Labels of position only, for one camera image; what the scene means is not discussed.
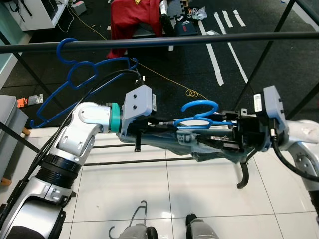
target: label sticker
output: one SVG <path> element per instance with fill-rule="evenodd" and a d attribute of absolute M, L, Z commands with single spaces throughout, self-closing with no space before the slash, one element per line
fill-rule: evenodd
<path fill-rule="evenodd" d="M 18 108 L 24 107 L 26 104 L 28 104 L 28 98 L 17 99 L 17 102 Z"/>
<path fill-rule="evenodd" d="M 156 111 L 156 95 L 153 94 L 153 111 Z"/>
<path fill-rule="evenodd" d="M 261 94 L 254 95 L 254 107 L 255 107 L 255 112 L 260 112 L 263 110 L 263 106 L 261 104 Z"/>

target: black floor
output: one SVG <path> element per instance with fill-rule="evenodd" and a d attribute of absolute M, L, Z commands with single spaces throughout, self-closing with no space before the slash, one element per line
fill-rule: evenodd
<path fill-rule="evenodd" d="M 85 3 L 88 11 L 80 18 L 89 26 L 95 25 L 94 29 L 110 39 L 110 31 L 107 30 L 110 22 L 110 5 L 107 0 L 86 0 Z M 214 12 L 218 12 L 227 33 L 244 33 L 273 31 L 286 5 L 280 3 L 279 0 L 194 0 L 192 6 L 205 6 L 208 17 L 203 21 L 203 25 L 206 31 L 220 32 L 213 16 Z M 235 9 L 238 10 L 247 27 L 240 27 L 232 14 Z M 233 28 L 227 27 L 222 16 L 222 10 L 228 12 L 234 25 Z M 59 21 L 62 29 L 67 29 L 69 22 L 69 13 L 65 11 Z M 282 31 L 313 31 L 313 28 L 305 24 L 292 11 Z M 61 32 L 58 27 L 52 30 L 41 30 L 35 32 L 31 42 L 54 42 L 67 37 L 74 37 L 78 40 L 101 40 L 98 34 L 75 19 L 68 33 Z M 247 76 L 251 74 L 266 44 L 265 41 L 232 43 Z M 167 48 L 130 49 L 129 57 L 136 57 L 140 63 L 158 73 L 197 90 L 207 98 L 218 102 L 221 110 L 230 110 L 245 83 L 227 43 L 216 43 L 213 45 L 213 50 L 224 80 L 222 86 L 217 84 L 206 45 L 175 47 L 173 52 L 168 52 Z M 107 51 L 104 50 L 92 52 L 79 49 L 77 52 L 64 53 L 63 56 L 78 61 L 99 62 L 105 59 L 106 54 Z M 56 90 L 66 80 L 70 66 L 59 62 L 55 53 L 24 53 L 22 56 L 51 91 Z M 121 65 L 100 67 L 100 76 L 122 67 Z M 180 112 L 180 107 L 183 104 L 193 100 L 193 98 L 185 95 L 185 88 L 169 82 L 141 66 L 138 67 L 138 70 L 146 75 L 147 85 L 157 95 L 157 114 L 159 116 L 180 118 L 198 112 L 199 109 L 192 109 L 187 113 Z M 92 73 L 92 70 L 88 67 L 78 69 L 72 80 L 75 83 L 80 83 L 91 76 Z M 259 92 L 266 86 L 275 85 L 283 99 L 285 112 L 288 114 L 318 81 L 318 40 L 277 41 L 273 44 L 255 82 L 247 91 L 240 106 L 251 109 L 253 92 Z M 67 107 L 81 98 L 90 86 L 92 84 L 78 91 L 64 89 L 58 94 L 57 98 L 63 106 Z M 122 104 L 125 93 L 133 88 L 133 79 L 123 77 L 88 100 L 99 104 L 106 102 Z M 40 93 L 44 93 L 45 99 L 48 97 L 20 63 L 17 63 L 6 84 L 0 90 L 0 94 L 14 95 L 17 98 Z M 315 96 L 294 119 L 319 121 L 318 99 L 319 95 Z M 40 105 L 22 108 L 30 120 L 35 120 L 35 125 L 41 123 L 41 120 L 36 117 L 36 111 L 39 107 Z M 60 109 L 55 103 L 50 103 L 44 110 L 43 115 L 49 119 L 59 111 Z M 47 126 L 57 126 L 62 121 L 63 117 Z"/>

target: white shelf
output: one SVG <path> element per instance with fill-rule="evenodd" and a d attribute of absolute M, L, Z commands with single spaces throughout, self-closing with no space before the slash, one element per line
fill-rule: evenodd
<path fill-rule="evenodd" d="M 68 0 L 60 0 L 60 1 L 62 2 L 62 4 L 58 5 L 58 11 L 56 12 L 55 17 L 51 20 L 41 0 L 24 0 L 25 5 L 28 7 L 28 9 L 30 10 L 32 14 L 32 16 L 30 16 L 24 7 L 20 7 L 20 14 L 23 17 L 25 22 L 23 22 L 18 12 L 12 12 L 10 10 L 9 3 L 5 3 L 5 5 L 8 8 L 9 12 L 11 13 L 12 17 L 20 26 L 21 30 L 31 31 L 31 30 L 55 28 L 68 3 Z"/>

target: red garment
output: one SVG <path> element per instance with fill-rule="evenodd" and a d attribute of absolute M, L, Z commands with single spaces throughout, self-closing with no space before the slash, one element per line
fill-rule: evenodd
<path fill-rule="evenodd" d="M 156 36 L 161 37 L 160 2 L 162 0 L 114 0 L 111 4 L 112 40 L 131 39 L 136 26 L 143 22 L 152 27 Z M 126 49 L 112 49 L 108 58 L 122 57 Z"/>

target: white tile floor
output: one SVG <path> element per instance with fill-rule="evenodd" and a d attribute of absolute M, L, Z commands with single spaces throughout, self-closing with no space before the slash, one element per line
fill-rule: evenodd
<path fill-rule="evenodd" d="M 54 128 L 33 130 L 31 143 L 41 147 Z M 95 145 L 114 145 L 114 134 L 98 135 Z M 35 153 L 19 145 L 13 184 L 0 188 L 0 203 L 28 169 Z M 87 162 L 176 158 L 171 152 L 142 146 L 93 149 Z M 111 226 L 118 237 L 141 200 L 148 202 L 147 225 L 159 239 L 185 239 L 185 217 L 195 213 L 221 239 L 319 239 L 316 213 L 301 179 L 272 151 L 258 153 L 248 165 L 250 178 L 237 189 L 241 170 L 225 159 L 204 163 L 175 161 L 83 167 L 75 181 L 77 197 L 65 208 L 61 239 L 107 239 Z M 139 211 L 134 223 L 141 222 Z"/>

